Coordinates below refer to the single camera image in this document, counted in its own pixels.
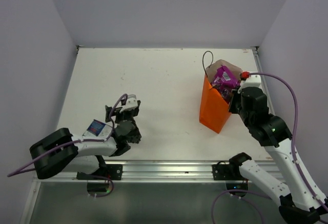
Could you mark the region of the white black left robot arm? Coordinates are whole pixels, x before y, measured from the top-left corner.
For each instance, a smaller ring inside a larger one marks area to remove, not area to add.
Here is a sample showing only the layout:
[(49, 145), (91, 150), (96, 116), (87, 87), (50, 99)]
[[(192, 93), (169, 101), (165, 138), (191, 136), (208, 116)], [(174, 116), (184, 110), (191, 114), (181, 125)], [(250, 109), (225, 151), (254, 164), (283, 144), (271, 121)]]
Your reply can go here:
[(135, 96), (105, 107), (105, 121), (93, 120), (82, 136), (60, 128), (30, 147), (38, 179), (77, 172), (101, 179), (108, 175), (104, 157), (117, 157), (141, 141), (135, 117), (141, 101)]

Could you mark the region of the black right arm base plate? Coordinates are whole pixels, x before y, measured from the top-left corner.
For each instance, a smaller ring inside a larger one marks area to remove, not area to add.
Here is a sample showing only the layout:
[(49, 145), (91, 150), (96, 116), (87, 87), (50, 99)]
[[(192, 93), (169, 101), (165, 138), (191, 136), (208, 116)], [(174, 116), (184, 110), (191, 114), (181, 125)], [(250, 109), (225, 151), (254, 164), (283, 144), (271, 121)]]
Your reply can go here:
[(237, 165), (225, 161), (212, 164), (212, 176), (214, 180), (245, 180), (245, 178), (241, 176)]

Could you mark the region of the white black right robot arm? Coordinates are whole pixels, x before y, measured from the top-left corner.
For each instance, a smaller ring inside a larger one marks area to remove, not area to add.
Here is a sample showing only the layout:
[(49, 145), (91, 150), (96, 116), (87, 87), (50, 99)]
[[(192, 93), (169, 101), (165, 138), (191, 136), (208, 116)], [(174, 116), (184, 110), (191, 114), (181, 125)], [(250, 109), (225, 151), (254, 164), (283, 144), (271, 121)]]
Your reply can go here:
[(292, 134), (283, 119), (269, 113), (267, 96), (258, 87), (234, 90), (229, 111), (238, 114), (251, 136), (269, 153), (284, 182), (262, 169), (249, 155), (230, 158), (228, 173), (246, 178), (277, 206), (286, 223), (317, 223), (327, 214), (327, 197), (319, 190), (300, 159), (293, 157)]

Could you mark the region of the magenta purple snack bag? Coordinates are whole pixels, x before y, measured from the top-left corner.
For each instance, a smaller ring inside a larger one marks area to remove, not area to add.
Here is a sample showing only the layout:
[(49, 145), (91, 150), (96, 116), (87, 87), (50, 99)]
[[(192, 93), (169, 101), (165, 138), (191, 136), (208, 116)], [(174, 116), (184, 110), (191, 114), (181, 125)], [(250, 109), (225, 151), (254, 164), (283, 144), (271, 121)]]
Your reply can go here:
[(219, 67), (216, 71), (216, 74), (213, 77), (213, 80), (211, 81), (212, 86), (217, 85), (225, 85), (230, 88), (234, 88), (239, 84), (239, 79), (235, 77), (235, 75), (230, 71), (230, 69), (222, 65)]

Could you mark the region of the blue white snack bag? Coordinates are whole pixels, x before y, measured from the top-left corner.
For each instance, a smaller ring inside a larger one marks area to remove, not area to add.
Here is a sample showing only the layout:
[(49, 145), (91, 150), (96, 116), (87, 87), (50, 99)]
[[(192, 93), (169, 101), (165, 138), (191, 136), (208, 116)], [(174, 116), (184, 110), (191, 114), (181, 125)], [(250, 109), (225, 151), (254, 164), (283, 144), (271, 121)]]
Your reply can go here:
[(93, 120), (83, 133), (83, 137), (108, 137), (112, 132), (112, 127), (98, 120)]

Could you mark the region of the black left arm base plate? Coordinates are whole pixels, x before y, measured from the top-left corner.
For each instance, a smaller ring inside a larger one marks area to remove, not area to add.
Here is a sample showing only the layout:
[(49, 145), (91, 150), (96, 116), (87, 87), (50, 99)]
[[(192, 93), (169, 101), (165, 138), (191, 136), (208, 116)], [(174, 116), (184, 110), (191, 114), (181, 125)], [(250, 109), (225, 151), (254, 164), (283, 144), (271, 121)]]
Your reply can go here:
[(106, 164), (101, 166), (94, 173), (77, 173), (76, 178), (78, 180), (121, 180), (123, 173), (122, 164)]

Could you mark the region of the orange paper bag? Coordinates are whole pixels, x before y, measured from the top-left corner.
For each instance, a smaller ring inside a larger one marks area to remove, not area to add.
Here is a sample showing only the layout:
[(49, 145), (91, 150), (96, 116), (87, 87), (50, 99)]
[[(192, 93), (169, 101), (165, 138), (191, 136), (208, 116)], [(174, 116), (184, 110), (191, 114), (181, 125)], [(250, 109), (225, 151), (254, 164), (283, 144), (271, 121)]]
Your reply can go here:
[(213, 80), (217, 69), (222, 65), (227, 66), (235, 77), (239, 79), (240, 83), (240, 67), (223, 59), (214, 61), (214, 54), (210, 50), (204, 52), (202, 56), (204, 79), (200, 102), (199, 122), (216, 133), (221, 132), (223, 126), (231, 116), (229, 112), (229, 104), (224, 101), (218, 92), (218, 88), (228, 86), (211, 85), (211, 81)]

